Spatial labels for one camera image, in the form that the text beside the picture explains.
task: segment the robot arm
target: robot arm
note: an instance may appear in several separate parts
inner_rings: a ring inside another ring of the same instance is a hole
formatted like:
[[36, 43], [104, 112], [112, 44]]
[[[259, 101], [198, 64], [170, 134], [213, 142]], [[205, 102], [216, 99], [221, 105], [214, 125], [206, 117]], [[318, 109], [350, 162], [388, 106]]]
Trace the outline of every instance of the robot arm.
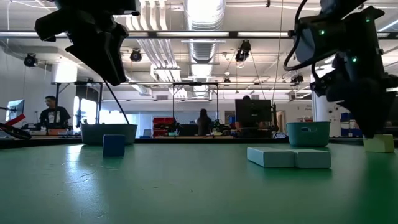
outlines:
[[113, 15], [139, 15], [138, 0], [48, 0], [58, 10], [36, 20], [41, 40], [55, 42], [66, 32], [73, 45], [66, 51], [80, 59], [113, 86], [126, 81], [120, 46], [128, 36]]
[[[384, 12], [370, 6], [347, 16], [366, 0], [321, 0], [320, 15], [299, 19], [306, 2], [297, 11], [295, 30], [289, 32], [294, 47], [284, 68], [291, 71], [311, 65], [315, 78], [311, 89], [349, 109], [365, 137], [373, 138], [384, 127], [396, 95], [386, 89], [398, 86], [397, 77], [384, 71], [377, 39], [374, 21]], [[301, 64], [288, 67], [294, 52]], [[335, 70], [318, 77], [315, 64], [333, 54]]]

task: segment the light blue rectangular block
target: light blue rectangular block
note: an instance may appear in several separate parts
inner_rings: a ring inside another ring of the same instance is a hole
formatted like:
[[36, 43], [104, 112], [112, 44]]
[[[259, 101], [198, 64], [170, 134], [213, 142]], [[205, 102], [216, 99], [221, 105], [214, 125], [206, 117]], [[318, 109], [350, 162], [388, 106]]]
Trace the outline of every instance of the light blue rectangular block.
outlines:
[[294, 167], [294, 152], [266, 147], [248, 147], [248, 160], [265, 168]]
[[313, 149], [296, 149], [292, 151], [295, 153], [295, 166], [297, 168], [327, 169], [331, 167], [330, 152]]

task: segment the computer monitor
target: computer monitor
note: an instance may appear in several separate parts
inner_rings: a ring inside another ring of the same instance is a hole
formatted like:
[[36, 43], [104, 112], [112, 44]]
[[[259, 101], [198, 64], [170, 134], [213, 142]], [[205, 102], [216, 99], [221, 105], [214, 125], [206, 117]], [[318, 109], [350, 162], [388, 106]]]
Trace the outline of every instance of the computer monitor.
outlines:
[[393, 104], [391, 105], [390, 113], [387, 118], [388, 121], [392, 122], [397, 126], [398, 124], [398, 97], [395, 97]]
[[235, 100], [236, 122], [246, 127], [271, 122], [271, 108], [271, 100]]
[[6, 122], [16, 119], [18, 116], [24, 114], [25, 100], [14, 100], [8, 102]]
[[198, 135], [198, 125], [196, 124], [181, 124], [180, 136], [196, 136]]

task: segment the blue block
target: blue block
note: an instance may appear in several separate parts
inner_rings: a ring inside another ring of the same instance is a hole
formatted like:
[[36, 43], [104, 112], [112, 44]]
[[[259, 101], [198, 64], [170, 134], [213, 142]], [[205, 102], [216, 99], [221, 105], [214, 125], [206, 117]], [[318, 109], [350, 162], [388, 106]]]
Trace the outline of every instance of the blue block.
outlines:
[[120, 134], [105, 134], [103, 142], [104, 157], [124, 156], [126, 137]]

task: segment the teal bin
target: teal bin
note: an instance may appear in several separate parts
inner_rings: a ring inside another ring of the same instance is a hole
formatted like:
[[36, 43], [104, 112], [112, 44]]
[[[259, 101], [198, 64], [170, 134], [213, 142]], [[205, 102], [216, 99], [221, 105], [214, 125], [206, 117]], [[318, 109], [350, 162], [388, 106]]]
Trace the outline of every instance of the teal bin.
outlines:
[[330, 122], [286, 124], [289, 143], [300, 147], [324, 147], [329, 144]]

